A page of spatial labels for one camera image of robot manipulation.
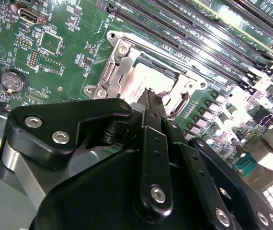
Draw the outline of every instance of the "black metal arm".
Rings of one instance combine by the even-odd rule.
[[[133,107],[114,98],[10,113],[0,177],[15,175],[32,200],[33,191],[44,191],[35,197],[40,207],[31,230],[273,230],[273,210],[200,138],[187,144],[153,92],[146,90]],[[67,176],[76,150],[114,143],[122,151]]]

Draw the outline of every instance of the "dimm slot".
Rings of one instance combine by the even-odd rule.
[[[258,9],[256,6],[246,0],[235,0],[235,2],[240,4],[242,7],[247,9],[252,14],[256,15],[260,20],[263,20],[273,28],[273,19],[262,10]]]
[[[228,31],[226,28],[224,28],[223,26],[219,25],[218,23],[215,23],[213,21],[211,21],[210,19],[208,19],[206,16],[204,16],[203,14],[201,14],[200,12],[198,12],[197,10],[194,9],[194,6],[192,6],[190,3],[186,2],[185,0],[172,0],[172,2],[176,3],[177,5],[187,9],[191,14],[195,15],[196,17],[198,17],[200,20],[204,21],[206,24],[210,25],[211,27],[214,27],[218,30],[220,30],[222,33],[224,33],[226,36],[228,36],[230,39],[232,39],[233,41],[235,41],[237,44],[239,44],[240,46],[242,46],[243,48],[245,48],[246,50],[249,50],[250,52],[253,53],[253,55],[255,57],[261,58],[263,59],[263,57],[261,56],[261,54],[257,51],[257,49],[253,46],[251,46],[250,44],[242,41],[241,39],[239,39],[238,37],[236,37],[234,34],[232,34],[230,31]],[[178,10],[176,8],[174,8],[172,5],[168,4],[167,5],[169,7],[172,7],[174,10]],[[177,13],[183,17],[185,17],[186,20],[190,20],[188,17],[186,17],[186,15],[184,15],[184,13],[177,11]],[[245,53],[242,53],[246,58],[248,58],[248,55]]]
[[[160,1],[160,0],[146,0],[146,1],[150,3],[151,5],[155,6],[161,12],[165,12],[167,15],[171,16],[176,21],[180,22],[180,24],[186,26],[187,28],[191,28],[191,30],[194,30],[195,32],[203,36],[204,38],[211,40],[212,42],[214,42],[216,45],[226,50],[235,58],[241,59],[243,62],[245,62],[245,64],[250,66],[256,65],[257,63],[256,61],[251,59],[250,56],[248,56],[244,52],[238,49],[235,49],[230,42],[228,42],[227,40],[226,41],[222,40],[221,38],[219,38],[217,35],[213,33],[208,33],[207,31],[208,28],[206,28],[205,26],[199,23],[188,22],[187,20],[191,21],[188,17],[186,17],[182,13],[178,13],[178,11],[175,11],[174,8],[168,3],[164,1]]]
[[[122,5],[126,6],[127,8],[131,8],[134,12],[137,12],[139,15],[142,15],[144,18],[147,18],[148,20],[151,20],[152,22],[159,25],[166,31],[172,32],[176,37],[180,38],[181,40],[190,43],[192,46],[204,51],[205,53],[208,53],[211,57],[220,62],[224,67],[228,67],[229,69],[231,69],[232,72],[236,73],[237,75],[239,76],[245,75],[246,70],[241,65],[235,63],[233,60],[227,60],[220,53],[208,47],[204,42],[196,40],[194,37],[192,37],[191,34],[187,35],[183,29],[174,28],[173,26],[170,26],[169,22],[166,19],[161,18],[155,12],[146,9],[138,2],[134,0],[128,0],[128,2],[129,3],[122,3]]]
[[[273,28],[269,26],[267,23],[263,22],[261,19],[256,17],[254,14],[250,13],[247,9],[236,3],[234,0],[221,0],[224,4],[229,6],[233,11],[242,15],[247,20],[251,21],[261,30],[266,32],[269,36],[273,38]]]
[[[222,77],[224,79],[227,79],[228,81],[230,81],[233,84],[238,84],[239,83],[239,80],[232,77],[232,76],[230,76],[229,72],[224,71],[220,67],[212,65],[210,62],[203,59],[202,57],[200,57],[198,54],[194,53],[193,51],[187,50],[187,48],[177,45],[177,42],[175,42],[173,39],[166,38],[163,33],[161,33],[158,30],[155,30],[152,27],[150,27],[149,25],[143,23],[137,17],[135,17],[135,16],[127,13],[126,11],[123,11],[123,10],[119,9],[119,8],[115,11],[115,15],[116,15],[117,18],[119,18],[123,22],[131,24],[134,27],[138,28],[140,31],[148,33],[152,37],[157,39],[158,41],[160,41],[162,43],[165,43],[166,45],[168,45],[170,48],[172,48],[176,52],[182,53],[182,54],[186,55],[190,59],[197,60],[203,66],[205,66],[208,70],[217,73],[220,77]]]

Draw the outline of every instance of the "motherboard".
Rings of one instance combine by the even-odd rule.
[[[0,0],[0,114],[145,89],[243,177],[273,170],[273,0]]]

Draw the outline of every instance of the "screw hole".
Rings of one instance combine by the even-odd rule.
[[[202,177],[205,177],[205,173],[203,171],[199,170],[199,173]]]
[[[161,157],[161,153],[159,153],[158,151],[155,151],[155,154],[157,157]]]
[[[192,155],[193,159],[198,161],[198,158],[195,155]]]
[[[115,39],[115,34],[113,34],[113,33],[110,34],[110,35],[109,35],[109,38],[110,38],[110,40],[114,40],[114,39]]]

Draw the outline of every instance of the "black metal bracket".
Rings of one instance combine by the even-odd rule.
[[[204,141],[193,138],[189,145],[200,153],[218,188],[231,200],[232,211],[243,229],[273,230],[273,209],[267,205]]]
[[[118,98],[21,106],[8,116],[4,138],[9,145],[35,162],[50,168],[65,167],[75,150],[87,137],[110,120],[129,119],[132,108]],[[25,122],[28,117],[37,117],[40,127],[31,127]],[[56,143],[52,135],[65,132],[69,141]]]

